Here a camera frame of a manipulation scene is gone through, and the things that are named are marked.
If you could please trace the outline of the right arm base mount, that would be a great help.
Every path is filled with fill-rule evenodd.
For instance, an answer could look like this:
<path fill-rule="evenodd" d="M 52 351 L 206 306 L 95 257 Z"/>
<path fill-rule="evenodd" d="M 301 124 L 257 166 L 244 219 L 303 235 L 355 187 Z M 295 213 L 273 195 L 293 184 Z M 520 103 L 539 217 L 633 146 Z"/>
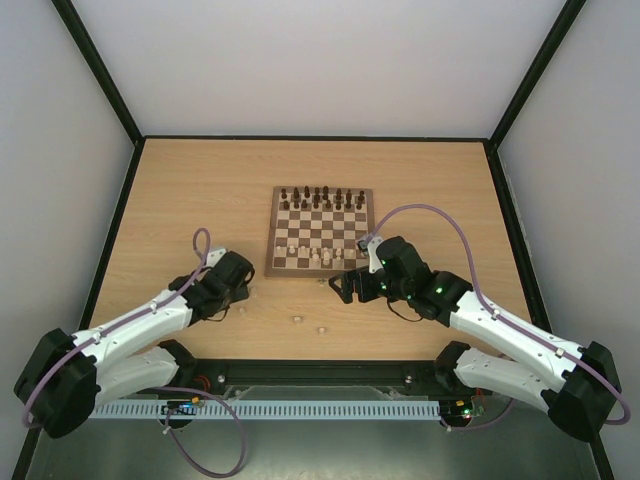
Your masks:
<path fill-rule="evenodd" d="M 407 395 L 434 398 L 471 397 L 476 388 L 465 386 L 453 373 L 435 361 L 410 361 L 402 364 L 401 377 Z"/>

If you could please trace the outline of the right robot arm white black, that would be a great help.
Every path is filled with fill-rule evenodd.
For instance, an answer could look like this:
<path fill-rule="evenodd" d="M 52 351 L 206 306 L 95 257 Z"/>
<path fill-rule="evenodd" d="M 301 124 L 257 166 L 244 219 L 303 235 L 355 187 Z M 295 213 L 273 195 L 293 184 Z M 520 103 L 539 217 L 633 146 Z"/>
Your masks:
<path fill-rule="evenodd" d="M 597 342 L 583 347 L 511 316 L 462 277 L 430 269 L 401 236 L 376 236 L 359 247 L 368 265 L 329 281 L 344 303 L 404 301 L 420 319 L 499 350 L 499 356 L 491 356 L 466 343 L 450 342 L 434 362 L 434 375 L 443 389 L 490 390 L 546 413 L 574 439 L 596 439 L 621 391 L 606 347 Z"/>

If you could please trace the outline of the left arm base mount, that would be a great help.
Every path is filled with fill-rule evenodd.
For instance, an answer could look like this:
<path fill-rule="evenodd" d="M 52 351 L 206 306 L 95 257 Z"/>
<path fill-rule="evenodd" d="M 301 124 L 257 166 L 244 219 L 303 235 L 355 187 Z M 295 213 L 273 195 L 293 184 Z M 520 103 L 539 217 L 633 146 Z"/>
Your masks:
<path fill-rule="evenodd" d="M 221 395 L 227 386 L 228 365 L 222 360 L 180 359 L 167 387 L 184 387 Z"/>

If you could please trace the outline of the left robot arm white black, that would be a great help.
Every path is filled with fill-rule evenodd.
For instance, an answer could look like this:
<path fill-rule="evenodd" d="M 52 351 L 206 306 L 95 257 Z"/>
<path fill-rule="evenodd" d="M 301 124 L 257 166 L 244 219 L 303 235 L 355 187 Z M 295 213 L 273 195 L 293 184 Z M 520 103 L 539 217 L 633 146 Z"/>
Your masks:
<path fill-rule="evenodd" d="M 35 347 L 14 386 L 23 423 L 63 437 L 93 411 L 131 394 L 186 386 L 194 356 L 169 334 L 185 330 L 248 298 L 255 269 L 223 247 L 198 270 L 180 276 L 140 307 L 97 327 L 67 334 L 54 329 Z"/>

